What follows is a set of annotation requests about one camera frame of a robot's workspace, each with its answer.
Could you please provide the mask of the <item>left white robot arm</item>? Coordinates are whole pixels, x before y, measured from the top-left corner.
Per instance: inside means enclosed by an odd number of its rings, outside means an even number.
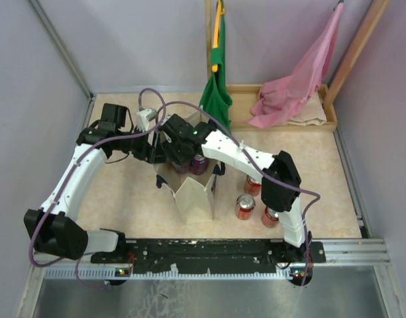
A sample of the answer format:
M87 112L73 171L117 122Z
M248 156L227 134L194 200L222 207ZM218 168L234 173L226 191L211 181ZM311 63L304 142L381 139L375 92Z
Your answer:
M25 213L32 265L40 266L34 259L35 252L55 256L57 260L78 260L98 252L104 252L116 263L127 258L128 246L119 241L120 232L85 231L76 220L94 177L114 151L135 152L141 160L148 158L144 143L153 131L150 122L157 115L155 109L140 109L131 129L123 131L126 120L131 117L129 109L106 103L101 118L80 132L72 159L57 186L39 209Z

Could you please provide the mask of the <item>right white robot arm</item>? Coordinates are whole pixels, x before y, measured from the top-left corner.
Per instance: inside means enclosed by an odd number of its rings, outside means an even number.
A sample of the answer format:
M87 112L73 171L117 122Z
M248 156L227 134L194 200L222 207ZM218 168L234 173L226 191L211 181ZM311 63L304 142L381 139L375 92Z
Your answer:
M302 262L310 254L306 242L299 199L301 178L291 156L286 152L270 154L234 140L213 125L199 122L195 126L178 115L163 120L160 132L167 140L161 143L168 162L180 167L196 155L229 165L261 184L261 199L278 214L283 229L287 256Z

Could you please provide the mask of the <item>cream canvas tote bag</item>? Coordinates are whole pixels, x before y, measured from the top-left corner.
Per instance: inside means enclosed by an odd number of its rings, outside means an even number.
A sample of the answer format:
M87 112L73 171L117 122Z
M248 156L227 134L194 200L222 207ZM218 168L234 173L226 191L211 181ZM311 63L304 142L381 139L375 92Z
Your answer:
M161 126L170 117L171 115L167 116L162 121ZM193 126L200 121L209 123L209 133L215 131L215 125L203 118L198 112L183 119ZM204 154L202 156L209 160L209 164L205 173L200 176L194 175L191 170L186 174L178 174L171 162L153 164L157 187L164 187L169 190L178 209L179 217L185 224L207 222L214 219L216 182L219 176L225 174L225 165Z

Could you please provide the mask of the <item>purple soda can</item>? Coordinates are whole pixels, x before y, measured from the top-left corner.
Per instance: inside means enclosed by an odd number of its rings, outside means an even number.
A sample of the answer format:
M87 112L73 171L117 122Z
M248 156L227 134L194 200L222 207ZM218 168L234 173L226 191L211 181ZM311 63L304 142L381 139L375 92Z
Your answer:
M172 164L172 166L174 167L174 170L181 175L188 173L191 169L189 162L182 165Z
M206 157L197 154L191 162L191 172L196 176L200 176L205 173L208 164L209 160Z

